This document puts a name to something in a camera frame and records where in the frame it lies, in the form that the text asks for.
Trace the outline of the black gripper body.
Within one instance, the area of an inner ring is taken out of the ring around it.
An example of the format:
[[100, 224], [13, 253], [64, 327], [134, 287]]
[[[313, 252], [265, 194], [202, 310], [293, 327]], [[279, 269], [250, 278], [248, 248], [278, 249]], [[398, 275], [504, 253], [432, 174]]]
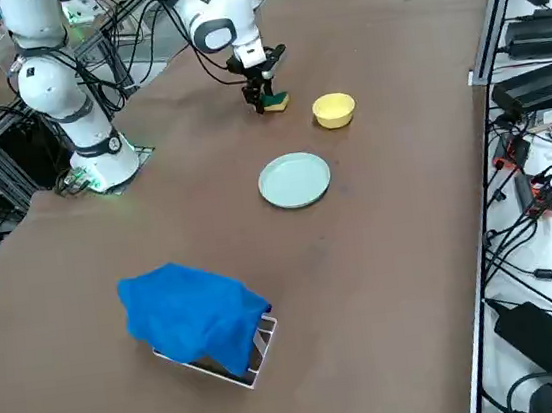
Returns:
[[272, 63], [269, 59], [250, 68], [244, 67], [235, 56], [230, 56], [226, 61], [227, 70], [246, 78], [247, 81], [268, 82], [273, 78]]

